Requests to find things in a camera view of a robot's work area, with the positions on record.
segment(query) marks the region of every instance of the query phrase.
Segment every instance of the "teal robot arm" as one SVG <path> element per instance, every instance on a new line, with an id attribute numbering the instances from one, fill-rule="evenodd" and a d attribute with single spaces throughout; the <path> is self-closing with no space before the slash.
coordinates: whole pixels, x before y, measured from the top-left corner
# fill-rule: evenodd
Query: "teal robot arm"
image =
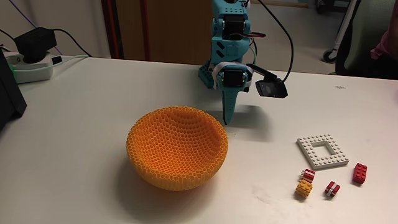
<path id="1" fill-rule="evenodd" d="M 242 64 L 249 50 L 251 22 L 246 0 L 213 0 L 211 58 L 199 70 L 199 77 L 208 88 L 222 91 L 225 124 L 232 120 L 236 97 L 249 91 L 252 70 Z"/>

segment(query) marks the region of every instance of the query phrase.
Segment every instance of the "person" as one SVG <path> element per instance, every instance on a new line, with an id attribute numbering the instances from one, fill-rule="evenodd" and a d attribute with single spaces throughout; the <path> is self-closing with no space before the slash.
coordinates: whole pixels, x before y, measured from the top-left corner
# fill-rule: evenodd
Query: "person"
<path id="1" fill-rule="evenodd" d="M 392 11 L 389 28 L 380 43 L 371 50 L 371 58 L 369 76 L 398 80 L 398 0 Z"/>

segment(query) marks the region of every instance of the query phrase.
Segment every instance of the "cable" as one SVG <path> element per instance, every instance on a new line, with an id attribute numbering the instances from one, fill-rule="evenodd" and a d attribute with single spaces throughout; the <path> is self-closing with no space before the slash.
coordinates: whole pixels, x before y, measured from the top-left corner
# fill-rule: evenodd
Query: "cable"
<path id="1" fill-rule="evenodd" d="M 76 55 L 76 56 L 68 58 L 68 60 L 65 60 L 63 62 L 57 63 L 55 65 L 50 65 L 50 66 L 46 66 L 46 67 L 42 67 L 42 68 L 28 69 L 28 70 L 14 70 L 14 72 L 37 72 L 37 71 L 46 70 L 46 69 L 49 69 L 49 68 L 56 67 L 58 65 L 62 65 L 63 63 L 69 62 L 70 60 L 72 60 L 74 58 L 87 58 L 87 57 L 89 57 L 89 56 L 88 55 Z"/>
<path id="2" fill-rule="evenodd" d="M 253 65 L 255 65 L 256 62 L 257 62 L 257 54 L 256 54 L 256 52 L 254 51 L 254 49 L 252 47 L 249 47 L 249 48 L 253 52 L 253 56 L 254 56 Z"/>
<path id="3" fill-rule="evenodd" d="M 37 28 L 37 26 L 36 26 L 36 24 L 34 24 L 19 8 L 18 8 L 18 6 L 17 6 L 17 4 L 15 4 L 15 2 L 13 1 L 13 0 L 9 0 L 10 2 L 11 2 L 11 4 L 18 10 L 18 12 L 23 16 L 23 17 L 25 17 L 25 19 L 33 26 L 33 27 L 35 27 L 35 28 Z M 61 50 L 60 49 L 58 49 L 58 47 L 57 46 L 55 46 L 55 50 L 57 50 L 57 52 L 60 54 L 60 55 L 62 55 L 62 52 L 61 52 Z"/>
<path id="4" fill-rule="evenodd" d="M 0 32 L 2 32 L 3 34 L 6 34 L 9 38 L 11 38 L 12 41 L 14 41 L 14 38 L 11 37 L 11 35 L 9 35 L 8 33 L 6 33 L 4 30 L 0 29 Z"/>
<path id="5" fill-rule="evenodd" d="M 290 75 L 290 72 L 292 71 L 292 67 L 293 67 L 293 59 L 294 59 L 294 48 L 293 48 L 293 41 L 292 38 L 290 37 L 289 33 L 286 31 L 285 27 L 283 27 L 283 25 L 279 22 L 279 20 L 275 17 L 275 15 L 268 9 L 268 7 L 263 3 L 262 0 L 258 0 L 260 2 L 260 4 L 262 4 L 262 6 L 264 6 L 264 8 L 268 11 L 268 13 L 272 16 L 272 18 L 275 19 L 275 21 L 279 24 L 280 28 L 282 28 L 282 30 L 285 32 L 287 38 L 289 38 L 290 41 L 290 47 L 292 48 L 292 56 L 290 58 L 290 66 L 289 66 L 289 70 L 287 71 L 287 74 L 283 80 L 283 82 L 285 82 L 287 80 L 287 78 Z"/>
<path id="6" fill-rule="evenodd" d="M 91 54 L 89 54 L 85 49 L 83 49 L 83 47 L 81 47 L 80 44 L 75 40 L 75 38 L 73 38 L 72 35 L 70 35 L 67 31 L 65 31 L 65 30 L 63 30 L 63 29 L 52 29 L 52 30 L 54 30 L 54 31 L 61 31 L 61 32 L 64 32 L 64 33 L 68 34 L 68 36 L 69 36 L 70 38 L 72 38 L 72 40 L 73 40 L 74 43 L 80 48 L 80 50 L 84 51 L 84 53 L 86 53 L 89 57 L 93 57 L 93 56 L 91 56 Z"/>
<path id="7" fill-rule="evenodd" d="M 0 49 L 5 51 L 5 52 L 10 52 L 10 50 L 8 50 L 7 48 L 3 47 L 2 45 L 0 45 Z"/>
<path id="8" fill-rule="evenodd" d="M 228 38 L 231 37 L 232 35 L 240 35 L 240 36 L 242 36 L 242 37 L 247 37 L 247 38 L 250 38 L 250 39 L 254 39 L 254 38 L 265 38 L 265 37 L 266 37 L 265 34 L 262 34 L 262 33 L 259 33 L 259 32 L 250 32 L 250 34 L 239 34 L 239 33 L 228 34 L 228 35 L 225 35 L 225 36 L 223 37 L 223 39 L 228 39 Z"/>
<path id="9" fill-rule="evenodd" d="M 254 49 L 256 50 L 256 55 L 257 55 L 257 44 L 256 44 L 255 40 L 253 40 L 253 44 L 254 44 Z"/>

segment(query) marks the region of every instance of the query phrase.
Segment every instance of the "table surface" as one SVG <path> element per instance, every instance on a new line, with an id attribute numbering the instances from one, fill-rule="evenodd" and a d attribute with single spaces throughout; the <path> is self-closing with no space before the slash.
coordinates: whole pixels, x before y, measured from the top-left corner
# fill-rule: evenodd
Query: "table surface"
<path id="1" fill-rule="evenodd" d="M 141 116 L 184 105 L 222 120 L 221 93 L 201 83 L 198 68 L 87 58 L 20 85 L 28 107 L 0 133 L 0 223 L 396 221 L 395 81 L 292 73 L 283 100 L 252 88 L 238 95 L 228 155 L 205 185 L 168 192 L 140 179 L 126 137 Z M 327 133 L 350 162 L 318 171 L 301 200 L 294 192 L 309 164 L 295 142 Z M 369 167 L 362 186 L 351 183 L 357 162 Z M 341 186 L 332 200 L 323 194 L 330 181 Z"/>

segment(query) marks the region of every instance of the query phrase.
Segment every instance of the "red lego brick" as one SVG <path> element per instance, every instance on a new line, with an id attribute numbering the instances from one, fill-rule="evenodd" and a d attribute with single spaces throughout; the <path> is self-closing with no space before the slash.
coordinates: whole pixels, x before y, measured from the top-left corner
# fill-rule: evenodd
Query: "red lego brick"
<path id="1" fill-rule="evenodd" d="M 363 184 L 366 179 L 366 172 L 368 171 L 368 167 L 358 163 L 354 169 L 353 181 L 359 184 Z"/>
<path id="2" fill-rule="evenodd" d="M 340 185 L 331 181 L 330 184 L 326 187 L 325 193 L 327 196 L 334 197 L 336 195 L 337 191 L 339 191 L 339 189 L 340 189 Z"/>
<path id="3" fill-rule="evenodd" d="M 314 177 L 315 177 L 315 172 L 310 169 L 306 169 L 303 173 L 303 179 L 310 183 L 312 183 Z"/>

